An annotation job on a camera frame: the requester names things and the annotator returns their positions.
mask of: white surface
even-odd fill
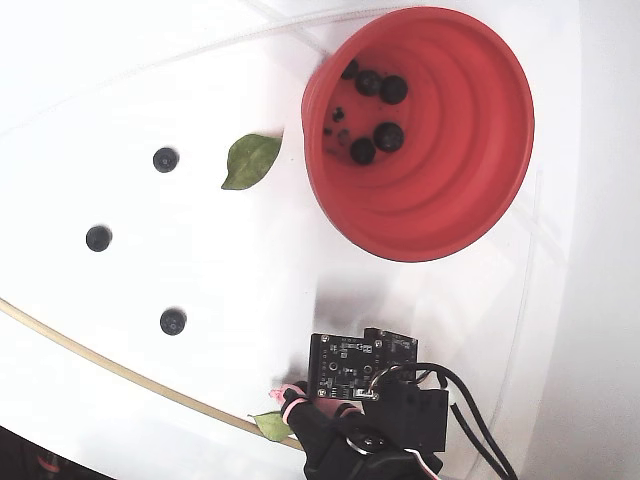
[[[524,480],[640,477],[640,5],[581,2],[581,20],[575,233]]]
[[[284,17],[316,8],[315,2],[267,3]],[[534,95],[536,141],[525,184],[498,225],[459,254],[412,265],[378,259],[344,239],[317,206],[304,168],[300,99],[323,50],[309,44],[332,51],[367,19],[314,21],[302,40],[300,32],[263,36],[137,68],[282,17],[265,20],[255,5],[239,2],[224,8],[180,2],[161,10],[116,3],[98,13],[77,2],[51,11],[38,2],[3,4],[0,103],[8,107],[0,129],[0,204],[9,208],[0,236],[0,295],[114,361],[243,417],[273,409],[266,392],[288,372],[304,374],[312,331],[404,331],[419,337],[422,360],[458,372],[485,416],[495,413],[497,438],[519,468],[546,377],[571,238],[578,6],[439,4],[476,16],[513,48]],[[42,24],[23,20],[40,8]],[[283,127],[281,155],[265,180],[245,192],[221,191],[233,141]],[[181,158],[162,175],[151,157],[165,145]],[[99,223],[114,240],[95,254],[84,235]],[[177,337],[158,325],[171,306],[188,316]],[[12,323],[1,322],[3,328]],[[226,427],[131,385],[105,393],[106,373],[53,346],[41,353],[30,342],[46,342],[21,328],[3,330],[0,382],[13,400],[0,397],[0,424],[121,480],[159,478],[144,439],[166,420],[162,408],[172,409],[185,436],[179,452],[225,451],[211,437]],[[65,395],[29,390],[44,358]],[[16,359],[19,371],[7,366]],[[121,424],[109,416],[102,422],[99,409],[110,408],[112,399],[158,407],[145,407],[139,417],[140,410],[126,410]],[[15,413],[23,408],[53,412],[67,427],[53,431],[37,417]],[[129,447],[135,452],[145,444],[139,455],[110,449],[121,425],[139,433]],[[173,442],[172,435],[158,427],[151,436],[162,443]],[[250,444],[252,455],[273,462],[262,468],[255,460],[264,478],[282,478],[283,471],[302,476],[299,456],[259,439],[247,442],[258,442]],[[455,424],[448,449],[445,473],[468,476],[476,457]],[[169,461],[179,468],[181,460]],[[210,475],[237,473],[220,462],[203,465]],[[482,468],[471,478],[484,478]],[[198,471],[160,478],[200,478]]]

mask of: dark berry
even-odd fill
[[[383,152],[395,152],[404,143],[404,132],[395,123],[381,123],[373,132],[373,142]]]
[[[358,62],[356,62],[355,60],[351,60],[349,62],[349,65],[347,65],[347,68],[345,68],[344,72],[342,72],[342,75],[340,75],[340,78],[342,78],[343,80],[351,80],[352,78],[355,78],[357,74]]]
[[[409,87],[407,87],[407,82],[404,81],[404,78],[391,75],[382,81],[380,98],[384,103],[396,105],[407,97],[408,91]]]
[[[338,132],[338,144],[341,146],[345,146],[349,144],[349,130],[344,129]]]
[[[356,90],[367,97],[376,95],[381,85],[382,78],[373,70],[363,70],[356,77]]]
[[[351,158],[360,165],[369,165],[376,155],[376,147],[368,138],[359,138],[351,144]]]
[[[160,316],[160,328],[167,335],[177,335],[187,323],[187,315],[178,308],[169,308]]]
[[[111,230],[103,225],[96,225],[87,232],[87,247],[94,252],[104,252],[111,243],[112,238]]]
[[[333,111],[331,116],[333,117],[333,121],[338,123],[344,119],[344,110],[342,110],[342,107],[338,107]]]
[[[180,156],[173,148],[164,147],[153,155],[153,166],[160,173],[168,173],[178,165]]]

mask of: black electronic component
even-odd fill
[[[362,403],[367,418],[402,449],[413,448],[423,456],[444,452],[449,392],[420,390],[394,377],[378,384],[379,401]]]
[[[364,338],[313,334],[309,355],[309,397],[369,398],[367,390],[373,375],[384,368],[382,345],[382,342]]]
[[[382,341],[384,350],[382,364],[385,366],[384,368],[418,361],[418,340],[416,338],[380,330],[379,328],[366,328],[364,330],[364,338]],[[398,372],[396,378],[412,381],[416,379],[416,372],[415,370]]]
[[[370,391],[376,373],[393,365],[415,363],[418,341],[377,328],[364,338],[313,334],[309,355],[309,390],[313,397],[340,400],[376,398]],[[415,371],[398,372],[395,378],[411,381]]]

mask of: green leaf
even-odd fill
[[[227,157],[227,179],[223,190],[244,190],[254,186],[267,174],[282,145],[281,138],[254,133],[231,145]]]
[[[293,433],[282,421],[280,412],[263,413],[252,417],[262,434],[272,442],[281,442]]]

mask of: circuit board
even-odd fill
[[[415,362],[418,342],[410,337],[367,329],[364,338],[313,334],[309,355],[311,398],[373,399],[368,391],[374,375],[391,365]],[[415,379],[415,372],[402,372]]]
[[[380,330],[378,328],[366,328],[364,330],[364,338],[374,341],[382,340],[382,348],[384,351],[382,363],[385,365],[385,368],[392,365],[416,363],[418,361],[418,340],[415,338]],[[404,381],[416,379],[415,371],[400,372],[396,375],[400,380]]]

